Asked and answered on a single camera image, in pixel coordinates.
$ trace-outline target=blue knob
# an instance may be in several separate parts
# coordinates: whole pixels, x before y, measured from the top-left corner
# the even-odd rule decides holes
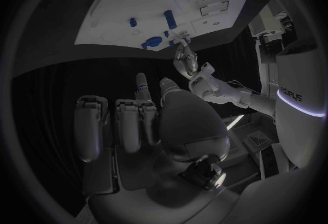
[[[172,11],[171,10],[165,11],[164,16],[166,17],[166,21],[169,29],[175,29],[177,27],[177,24],[175,22]]]
[[[130,19],[130,26],[132,26],[132,27],[137,26],[136,19],[134,19],[134,18],[131,18],[131,19]]]
[[[154,48],[154,47],[158,46],[161,42],[162,42],[161,37],[152,37],[146,41],[146,45]]]

